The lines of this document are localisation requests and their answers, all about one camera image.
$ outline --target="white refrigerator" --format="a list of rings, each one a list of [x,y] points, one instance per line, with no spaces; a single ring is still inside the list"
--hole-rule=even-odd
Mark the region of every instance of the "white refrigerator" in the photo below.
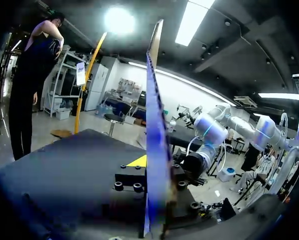
[[[94,64],[92,68],[92,79],[87,82],[88,95],[85,103],[85,111],[95,110],[100,104],[104,91],[104,84],[109,70],[101,64]]]

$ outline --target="yellow pole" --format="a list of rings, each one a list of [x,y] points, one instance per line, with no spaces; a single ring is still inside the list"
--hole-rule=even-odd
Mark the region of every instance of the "yellow pole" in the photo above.
[[[96,55],[98,54],[101,46],[102,46],[102,43],[106,37],[108,33],[107,32],[104,32],[103,33],[103,36],[101,36],[98,44],[97,44],[97,47],[94,51],[94,54],[89,62],[89,65],[88,65],[88,68],[87,68],[87,72],[86,72],[86,75],[85,75],[85,84],[82,86],[81,88],[81,91],[82,91],[82,94],[78,100],[78,103],[77,103],[77,111],[76,111],[76,118],[75,118],[75,128],[74,128],[74,133],[77,134],[79,132],[79,128],[80,128],[80,113],[81,113],[81,107],[82,107],[82,97],[83,97],[83,92],[85,91],[85,87],[86,87],[86,83],[88,82],[88,79],[89,79],[89,76],[90,76],[90,73],[91,73],[91,70],[92,70],[92,66],[93,66],[93,63],[95,61],[95,58],[96,58]]]

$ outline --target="ceiling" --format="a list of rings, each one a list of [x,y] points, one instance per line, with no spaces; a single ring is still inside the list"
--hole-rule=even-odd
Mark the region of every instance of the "ceiling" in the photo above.
[[[106,31],[104,15],[110,7],[121,6],[128,10],[136,19],[134,33],[126,36],[109,33],[102,45],[102,54],[142,62],[145,62],[156,22],[164,19],[158,66],[193,78],[229,99],[249,96],[258,105],[257,109],[246,108],[250,113],[270,115],[277,122],[284,110],[296,119],[291,120],[290,127],[297,128],[297,101],[261,99],[257,94],[297,93],[291,75],[299,73],[299,44],[286,24],[288,19],[282,17],[277,5],[279,1],[215,0],[187,47],[175,43],[186,0],[43,2],[51,9],[64,13],[66,19],[81,32],[77,33],[66,24],[60,29],[65,42],[85,52],[90,52]],[[231,25],[226,26],[225,20],[230,20]],[[203,43],[210,48],[211,55],[207,55],[208,50],[202,49]]]

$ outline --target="metal shelving unit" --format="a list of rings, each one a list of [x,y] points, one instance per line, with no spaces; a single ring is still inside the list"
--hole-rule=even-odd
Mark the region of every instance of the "metal shelving unit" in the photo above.
[[[65,78],[65,75],[68,71],[68,69],[72,69],[72,70],[76,70],[76,66],[71,66],[69,64],[66,64],[65,63],[65,60],[67,58],[74,58],[76,60],[79,60],[80,62],[84,62],[86,63],[85,60],[79,58],[78,56],[76,56],[75,54],[69,52],[70,49],[66,50],[66,51],[62,51],[61,55],[62,56],[62,60],[61,60],[61,63],[58,64],[59,65],[59,70],[57,72],[57,75],[56,75],[56,78],[55,78],[55,81],[52,81],[50,83],[50,86],[48,87],[48,90],[46,92],[46,96],[44,98],[44,111],[47,112],[49,114],[50,117],[53,116],[53,113],[54,113],[54,103],[55,103],[55,99],[58,99],[58,98],[74,98],[74,99],[79,99],[79,95],[59,95],[59,94],[56,94],[56,91],[57,91],[57,86],[58,86],[58,82],[59,82],[59,78],[60,78],[60,74],[63,75],[63,78],[62,78],[62,81],[64,81],[64,78]],[[70,90],[70,93],[72,93],[72,89],[73,89],[73,86],[75,85],[75,82],[76,82],[76,75],[75,75],[75,78],[73,80],[73,83],[72,83],[72,86],[71,86],[71,90]]]

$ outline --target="round stool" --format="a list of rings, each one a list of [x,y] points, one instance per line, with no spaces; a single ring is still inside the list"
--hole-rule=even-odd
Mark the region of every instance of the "round stool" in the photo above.
[[[104,118],[107,121],[111,122],[110,128],[109,128],[109,133],[108,133],[109,136],[112,136],[115,124],[123,124],[124,123],[124,119],[122,117],[116,116],[114,114],[105,114]]]

